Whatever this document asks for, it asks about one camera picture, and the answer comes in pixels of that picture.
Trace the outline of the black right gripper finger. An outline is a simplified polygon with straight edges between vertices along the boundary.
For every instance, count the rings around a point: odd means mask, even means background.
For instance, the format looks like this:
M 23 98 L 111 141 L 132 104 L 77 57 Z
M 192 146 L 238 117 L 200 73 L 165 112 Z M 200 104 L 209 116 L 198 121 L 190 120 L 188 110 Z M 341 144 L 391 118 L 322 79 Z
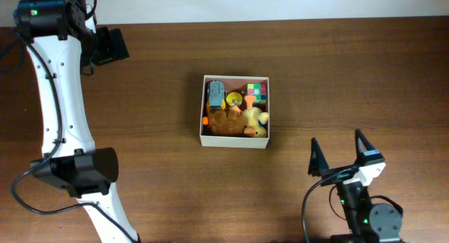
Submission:
M 309 160 L 308 174 L 312 176 L 325 176 L 329 165 L 323 155 L 317 139 L 311 139 L 311 156 Z
M 360 129 L 355 130 L 356 160 L 359 166 L 370 166 L 385 161 L 382 153 L 364 136 Z

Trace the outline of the yellow plush duck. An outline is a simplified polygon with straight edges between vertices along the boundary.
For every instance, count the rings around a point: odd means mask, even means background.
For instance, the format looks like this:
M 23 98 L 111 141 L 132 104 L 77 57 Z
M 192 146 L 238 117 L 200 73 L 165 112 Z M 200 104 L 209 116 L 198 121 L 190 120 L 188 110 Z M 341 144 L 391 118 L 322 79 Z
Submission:
M 257 99 L 256 96 L 245 96 L 243 99 L 247 105 L 244 111 L 241 111 L 236 105 L 230 107 L 230 110 L 246 117 L 247 124 L 243 129 L 243 133 L 251 138 L 267 138 L 268 131 L 265 125 L 269 121 L 269 113 L 263 112 L 260 108 L 254 106 Z

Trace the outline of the colourful puzzle cube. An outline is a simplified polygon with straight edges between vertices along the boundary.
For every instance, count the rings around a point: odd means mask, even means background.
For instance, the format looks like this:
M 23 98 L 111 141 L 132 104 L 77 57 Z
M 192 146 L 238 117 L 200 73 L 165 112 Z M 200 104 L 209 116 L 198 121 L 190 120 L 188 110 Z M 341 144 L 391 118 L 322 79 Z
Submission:
M 254 96 L 254 105 L 265 105 L 268 101 L 267 85 L 263 83 L 247 84 L 247 95 Z

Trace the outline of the wooden yellow rattle drum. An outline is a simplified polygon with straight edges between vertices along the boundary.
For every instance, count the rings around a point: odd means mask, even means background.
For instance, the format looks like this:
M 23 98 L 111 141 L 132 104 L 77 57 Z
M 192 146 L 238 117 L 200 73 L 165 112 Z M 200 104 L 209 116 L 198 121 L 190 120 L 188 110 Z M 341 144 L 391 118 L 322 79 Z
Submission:
M 243 103 L 243 95 L 239 92 L 231 92 L 227 94 L 225 101 L 230 107 L 240 107 Z

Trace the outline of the brown plush toy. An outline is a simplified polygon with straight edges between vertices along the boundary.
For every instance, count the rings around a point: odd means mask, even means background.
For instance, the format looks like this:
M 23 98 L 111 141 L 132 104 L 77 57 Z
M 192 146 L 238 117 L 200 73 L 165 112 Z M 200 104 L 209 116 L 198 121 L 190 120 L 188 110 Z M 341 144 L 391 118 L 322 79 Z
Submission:
M 240 136 L 248 118 L 235 110 L 212 109 L 201 123 L 215 136 Z

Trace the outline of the white box pink interior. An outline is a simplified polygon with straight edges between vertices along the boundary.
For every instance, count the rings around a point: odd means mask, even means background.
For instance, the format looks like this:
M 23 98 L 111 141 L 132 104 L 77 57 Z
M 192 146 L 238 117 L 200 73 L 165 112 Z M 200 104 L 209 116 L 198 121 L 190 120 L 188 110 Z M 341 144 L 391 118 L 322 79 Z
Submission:
M 260 148 L 265 149 L 269 141 L 269 121 L 265 125 L 268 131 L 267 138 L 251 138 L 244 133 L 240 136 L 215 136 L 210 130 L 201 123 L 202 117 L 205 117 L 212 109 L 208 104 L 207 88 L 212 80 L 221 81 L 224 84 L 226 97 L 228 93 L 239 92 L 243 97 L 247 96 L 247 84 L 249 83 L 263 83 L 267 85 L 268 101 L 265 105 L 254 105 L 260 108 L 263 112 L 269 113 L 269 79 L 267 77 L 245 77 L 245 76 L 213 76 L 206 75 L 203 78 L 203 91 L 201 103 L 201 116 L 199 124 L 199 137 L 201 144 L 204 147 L 239 147 L 239 148 Z M 243 99 L 242 105 L 239 107 L 241 111 L 247 108 L 246 102 Z M 230 106 L 225 101 L 225 109 L 230 110 Z

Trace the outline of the yellow grey toy truck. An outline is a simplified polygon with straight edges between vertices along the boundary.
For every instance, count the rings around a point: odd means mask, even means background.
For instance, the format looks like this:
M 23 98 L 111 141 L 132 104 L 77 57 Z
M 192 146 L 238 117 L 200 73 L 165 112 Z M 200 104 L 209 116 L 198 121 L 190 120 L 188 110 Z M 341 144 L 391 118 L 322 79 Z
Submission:
M 225 86 L 221 81 L 212 80 L 208 84 L 208 104 L 211 108 L 225 109 Z

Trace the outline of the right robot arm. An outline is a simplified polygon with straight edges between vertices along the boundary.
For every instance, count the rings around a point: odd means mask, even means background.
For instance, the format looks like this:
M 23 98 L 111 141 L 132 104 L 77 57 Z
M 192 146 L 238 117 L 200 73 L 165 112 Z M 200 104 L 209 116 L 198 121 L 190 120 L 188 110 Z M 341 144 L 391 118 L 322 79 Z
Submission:
M 353 164 L 330 168 L 317 139 L 311 139 L 311 157 L 308 174 L 319 177 L 306 192 L 301 209 L 301 224 L 306 242 L 305 211 L 310 194 L 318 186 L 332 185 L 337 190 L 349 233 L 333 235 L 331 242 L 401 242 L 403 208 L 384 195 L 369 195 L 368 186 L 384 170 L 386 163 L 382 153 L 363 135 L 355 130 L 356 160 Z

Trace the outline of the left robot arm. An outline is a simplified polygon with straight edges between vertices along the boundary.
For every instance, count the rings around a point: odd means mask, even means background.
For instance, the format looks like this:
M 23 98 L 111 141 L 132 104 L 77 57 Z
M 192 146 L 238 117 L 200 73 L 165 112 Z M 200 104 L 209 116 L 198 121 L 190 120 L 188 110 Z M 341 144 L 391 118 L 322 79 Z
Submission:
M 42 157 L 31 162 L 29 175 L 75 198 L 103 242 L 139 242 L 116 188 L 118 157 L 111 147 L 96 147 L 81 88 L 85 67 L 129 56 L 121 31 L 97 27 L 86 0 L 22 0 L 14 20 L 32 59 L 43 116 Z

